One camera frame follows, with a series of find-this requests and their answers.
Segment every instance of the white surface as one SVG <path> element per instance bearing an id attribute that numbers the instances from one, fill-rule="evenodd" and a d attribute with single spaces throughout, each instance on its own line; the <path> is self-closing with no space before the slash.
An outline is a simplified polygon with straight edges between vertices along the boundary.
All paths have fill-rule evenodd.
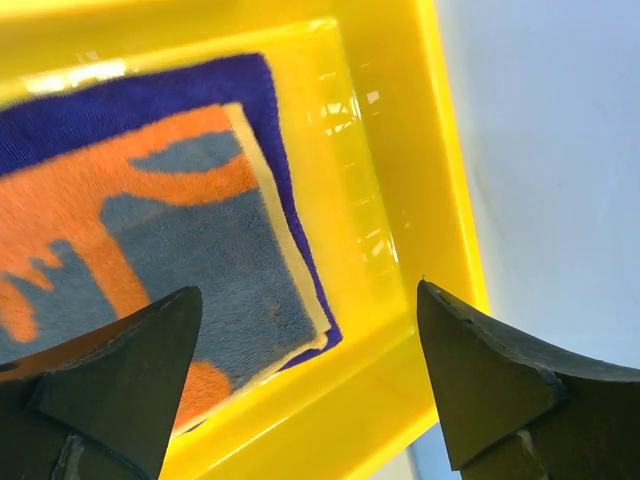
<path id="1" fill-rule="evenodd" d="M 411 459 L 407 450 L 403 450 L 369 480 L 413 480 L 414 478 Z"/>
<path id="2" fill-rule="evenodd" d="M 640 4 L 437 5 L 494 316 L 640 367 Z M 451 478 L 439 429 L 412 452 Z"/>

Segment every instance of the yellow tray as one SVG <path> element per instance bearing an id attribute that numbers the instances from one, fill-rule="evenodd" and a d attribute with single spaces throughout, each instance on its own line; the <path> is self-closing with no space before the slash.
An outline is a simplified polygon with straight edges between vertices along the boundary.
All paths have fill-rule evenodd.
<path id="1" fill-rule="evenodd" d="M 486 308 L 431 0 L 0 5 L 0 103 L 261 51 L 298 211 L 344 341 L 174 439 L 163 480 L 362 478 L 437 421 L 426 277 Z"/>

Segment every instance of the blue towel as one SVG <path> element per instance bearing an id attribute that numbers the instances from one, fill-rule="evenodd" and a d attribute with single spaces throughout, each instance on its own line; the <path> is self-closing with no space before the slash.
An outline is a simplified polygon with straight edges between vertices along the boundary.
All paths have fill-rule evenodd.
<path id="1" fill-rule="evenodd" d="M 318 277 L 298 218 L 287 156 L 280 134 L 271 72 L 259 54 L 107 82 L 70 96 L 42 98 L 0 113 L 0 175 L 138 129 L 180 112 L 240 102 L 271 169 L 286 221 L 311 272 L 330 329 L 323 349 L 289 361 L 290 367 L 334 347 L 342 334 Z"/>
<path id="2" fill-rule="evenodd" d="M 198 285 L 180 433 L 326 345 L 329 323 L 239 104 L 180 112 L 5 175 L 0 206 L 0 363 Z"/>

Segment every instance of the towel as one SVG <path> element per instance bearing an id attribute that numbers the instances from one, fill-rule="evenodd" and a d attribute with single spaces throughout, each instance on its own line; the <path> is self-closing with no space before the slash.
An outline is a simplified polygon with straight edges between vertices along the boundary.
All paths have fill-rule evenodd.
<path id="1" fill-rule="evenodd" d="M 167 116 L 0 179 L 4 360 L 185 285 L 203 323 L 176 432 L 329 327 L 242 107 Z"/>
<path id="2" fill-rule="evenodd" d="M 330 323 L 326 345 L 296 356 L 286 368 L 333 348 L 342 334 L 327 303 L 296 213 L 275 89 L 262 55 L 220 58 L 172 71 L 114 80 L 72 95 L 42 98 L 10 108 L 0 113 L 0 175 L 170 115 L 232 102 L 242 104 L 273 173 L 287 225 L 311 272 L 316 296 Z"/>

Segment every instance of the orange pattern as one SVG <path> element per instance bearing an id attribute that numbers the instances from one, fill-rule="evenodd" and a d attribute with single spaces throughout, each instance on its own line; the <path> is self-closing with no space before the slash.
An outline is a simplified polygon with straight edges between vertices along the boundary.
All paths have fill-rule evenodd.
<path id="1" fill-rule="evenodd" d="M 231 382 L 222 371 L 207 362 L 191 363 L 173 429 L 211 411 L 230 395 Z"/>
<path id="2" fill-rule="evenodd" d="M 174 142 L 230 129 L 219 105 L 202 107 L 0 179 L 0 272 L 50 290 L 50 282 L 33 268 L 31 259 L 59 266 L 49 245 L 66 240 L 86 262 L 119 317 L 147 305 L 143 286 L 100 221 L 102 204 L 111 196 L 130 193 L 193 206 L 256 188 L 257 180 L 243 154 L 205 173 L 146 172 L 129 164 Z M 14 339 L 28 342 L 37 337 L 33 313 L 26 298 L 0 277 L 0 319 Z"/>

